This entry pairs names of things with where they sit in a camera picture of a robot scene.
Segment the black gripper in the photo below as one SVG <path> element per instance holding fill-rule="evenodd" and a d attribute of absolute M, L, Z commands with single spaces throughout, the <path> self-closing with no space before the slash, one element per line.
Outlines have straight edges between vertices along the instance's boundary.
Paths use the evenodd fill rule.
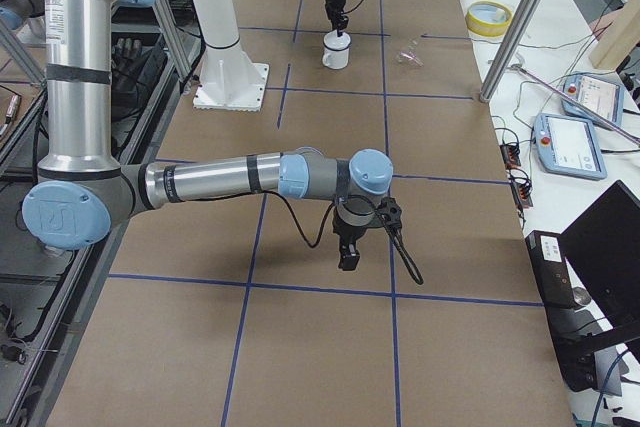
<path fill-rule="evenodd" d="M 365 235 L 369 226 L 351 225 L 344 221 L 338 214 L 335 214 L 332 220 L 332 229 L 339 238 L 339 269 L 355 271 L 360 259 L 360 253 L 356 248 L 356 243 Z"/>
<path fill-rule="evenodd" d="M 345 13 L 346 0 L 325 0 L 325 11 L 330 22 L 333 22 L 333 27 L 336 32 L 336 36 L 342 35 L 342 30 L 346 30 L 348 27 L 349 18 Z"/>

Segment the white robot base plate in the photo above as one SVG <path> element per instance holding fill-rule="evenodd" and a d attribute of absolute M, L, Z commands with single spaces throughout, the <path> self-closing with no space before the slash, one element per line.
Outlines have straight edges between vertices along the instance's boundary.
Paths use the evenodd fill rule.
<path fill-rule="evenodd" d="M 258 111 L 269 66 L 244 51 L 233 0 L 192 0 L 205 46 L 194 97 L 198 109 Z"/>

